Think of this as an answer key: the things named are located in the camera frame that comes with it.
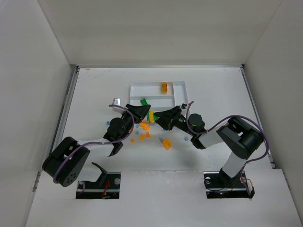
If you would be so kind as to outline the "yellow rounded ladybug brick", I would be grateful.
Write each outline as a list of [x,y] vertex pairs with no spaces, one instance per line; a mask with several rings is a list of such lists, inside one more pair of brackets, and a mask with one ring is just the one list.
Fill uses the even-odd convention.
[[166,94],[168,92],[168,84],[167,84],[167,82],[163,82],[161,84],[161,92],[164,93],[164,94]]

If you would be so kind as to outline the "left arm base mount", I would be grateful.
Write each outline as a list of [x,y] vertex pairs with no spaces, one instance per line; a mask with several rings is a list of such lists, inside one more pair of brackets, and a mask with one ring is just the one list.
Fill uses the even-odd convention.
[[92,162],[92,165],[100,170],[100,175],[94,182],[79,181],[75,199],[119,199],[121,173],[108,172],[95,162]]

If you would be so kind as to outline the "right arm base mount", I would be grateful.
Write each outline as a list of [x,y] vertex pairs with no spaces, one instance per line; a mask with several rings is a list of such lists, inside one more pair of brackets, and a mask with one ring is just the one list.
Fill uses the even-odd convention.
[[237,175],[231,183],[224,183],[219,172],[204,172],[204,186],[208,199],[252,199],[255,195],[253,183],[245,173],[242,178]]

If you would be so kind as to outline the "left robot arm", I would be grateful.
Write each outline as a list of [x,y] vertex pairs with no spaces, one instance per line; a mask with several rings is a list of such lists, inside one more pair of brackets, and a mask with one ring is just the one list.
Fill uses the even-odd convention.
[[80,144],[73,137],[64,138],[43,162],[42,170],[52,177],[55,184],[68,187],[80,175],[91,151],[89,148],[101,146],[109,152],[109,156],[116,155],[123,147],[136,124],[147,116],[151,105],[135,106],[127,104],[125,107],[111,104],[110,107],[120,109],[121,116],[109,122],[103,138]]

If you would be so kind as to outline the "green lego plate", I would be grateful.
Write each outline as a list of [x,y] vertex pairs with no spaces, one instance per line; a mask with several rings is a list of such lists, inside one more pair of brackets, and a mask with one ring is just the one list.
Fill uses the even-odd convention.
[[141,99],[140,100],[141,105],[148,105],[146,99]]

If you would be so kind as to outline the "yellow long duplo brick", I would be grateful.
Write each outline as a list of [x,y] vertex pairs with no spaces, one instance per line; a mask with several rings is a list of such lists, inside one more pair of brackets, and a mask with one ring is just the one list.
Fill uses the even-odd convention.
[[155,123],[154,111],[153,110],[150,110],[150,123]]

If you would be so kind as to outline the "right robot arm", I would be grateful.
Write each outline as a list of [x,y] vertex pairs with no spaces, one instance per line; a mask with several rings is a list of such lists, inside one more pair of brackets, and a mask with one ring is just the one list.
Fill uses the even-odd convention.
[[223,119],[210,129],[205,129],[205,122],[197,113],[182,114],[182,108],[156,112],[155,122],[164,130],[174,127],[192,136],[191,143],[197,149],[206,149],[216,144],[225,143],[231,154],[219,171],[221,187],[231,186],[239,177],[242,168],[255,150],[265,141],[263,133],[247,123],[249,120],[238,115]]

